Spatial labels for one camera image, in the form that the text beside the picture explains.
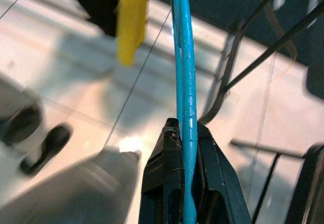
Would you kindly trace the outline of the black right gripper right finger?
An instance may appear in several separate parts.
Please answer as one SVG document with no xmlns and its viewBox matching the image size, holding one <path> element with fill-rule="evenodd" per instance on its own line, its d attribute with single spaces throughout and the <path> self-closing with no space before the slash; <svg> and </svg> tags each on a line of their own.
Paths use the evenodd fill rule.
<svg viewBox="0 0 324 224">
<path fill-rule="evenodd" d="M 199 224 L 252 224 L 236 172 L 209 129 L 197 124 L 195 205 Z"/>
</svg>

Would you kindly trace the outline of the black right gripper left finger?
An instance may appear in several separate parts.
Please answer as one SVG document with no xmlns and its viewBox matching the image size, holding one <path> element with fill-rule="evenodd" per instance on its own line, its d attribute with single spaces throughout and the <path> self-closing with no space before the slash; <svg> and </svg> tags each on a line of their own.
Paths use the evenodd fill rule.
<svg viewBox="0 0 324 224">
<path fill-rule="evenodd" d="M 144 169 L 138 224 L 181 224 L 183 199 L 179 121 L 168 118 Z"/>
</svg>

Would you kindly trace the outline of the blue plastic clothes hanger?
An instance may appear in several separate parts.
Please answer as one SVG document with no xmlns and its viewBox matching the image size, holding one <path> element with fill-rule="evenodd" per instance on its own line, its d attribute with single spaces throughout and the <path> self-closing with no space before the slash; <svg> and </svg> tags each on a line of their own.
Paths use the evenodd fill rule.
<svg viewBox="0 0 324 224">
<path fill-rule="evenodd" d="M 197 106 L 194 42 L 189 0 L 170 0 L 176 61 L 176 104 L 184 164 L 182 224 L 197 224 L 192 194 L 197 156 Z"/>
</svg>

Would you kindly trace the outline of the black metal clothes rack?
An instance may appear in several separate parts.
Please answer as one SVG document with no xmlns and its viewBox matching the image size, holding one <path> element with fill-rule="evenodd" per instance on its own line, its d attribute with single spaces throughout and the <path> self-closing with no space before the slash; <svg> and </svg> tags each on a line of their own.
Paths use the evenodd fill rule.
<svg viewBox="0 0 324 224">
<path fill-rule="evenodd" d="M 309 14 L 297 22 L 289 31 L 284 32 L 276 18 L 272 6 L 270 5 L 270 1 L 271 0 L 261 0 L 251 15 L 244 20 L 243 24 L 241 24 L 237 29 L 230 53 L 228 55 L 227 64 L 221 79 L 218 94 L 209 111 L 199 119 L 200 124 L 209 123 L 219 112 L 226 93 L 239 81 L 256 69 L 261 63 L 268 59 L 273 53 L 277 52 L 281 47 L 285 47 L 290 56 L 295 59 L 297 57 L 297 49 L 293 42 L 294 36 L 308 27 L 319 16 L 324 14 L 323 1 L 316 5 L 316 7 L 309 12 Z M 266 14 L 270 26 L 277 36 L 277 41 L 245 70 L 243 70 L 243 72 L 241 72 L 237 77 L 230 79 L 231 70 L 234 65 L 234 60 L 242 36 L 248 25 L 258 16 L 260 12 L 264 12 Z M 257 151 L 274 154 L 274 159 L 255 208 L 251 224 L 255 224 L 258 219 L 260 209 L 267 194 L 268 187 L 280 156 L 298 158 L 304 161 L 298 181 L 294 188 L 292 200 L 285 219 L 285 224 L 324 224 L 324 142 L 314 144 L 303 155 L 296 155 L 295 153 L 288 151 L 279 151 L 275 148 L 253 146 L 248 142 L 238 140 L 232 140 L 231 144 L 238 147 L 253 148 Z"/>
</svg>

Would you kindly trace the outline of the yellow cartoon print t-shirt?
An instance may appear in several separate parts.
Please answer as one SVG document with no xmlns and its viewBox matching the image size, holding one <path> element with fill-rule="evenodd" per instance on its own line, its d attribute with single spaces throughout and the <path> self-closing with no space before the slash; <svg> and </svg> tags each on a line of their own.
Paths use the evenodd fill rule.
<svg viewBox="0 0 324 224">
<path fill-rule="evenodd" d="M 145 38 L 148 0 L 119 0 L 117 5 L 117 58 L 132 66 Z"/>
</svg>

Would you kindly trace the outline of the black foam floor mat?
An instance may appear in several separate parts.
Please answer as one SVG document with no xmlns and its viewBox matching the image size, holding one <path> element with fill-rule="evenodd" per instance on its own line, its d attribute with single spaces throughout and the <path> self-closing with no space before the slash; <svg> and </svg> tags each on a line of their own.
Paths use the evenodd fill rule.
<svg viewBox="0 0 324 224">
<path fill-rule="evenodd" d="M 246 20 L 262 0 L 189 0 L 192 15 L 234 32 L 238 23 Z M 290 30 L 309 13 L 314 0 L 285 0 L 275 15 L 284 32 Z M 297 61 L 307 66 L 307 90 L 324 99 L 324 14 L 293 38 Z"/>
</svg>

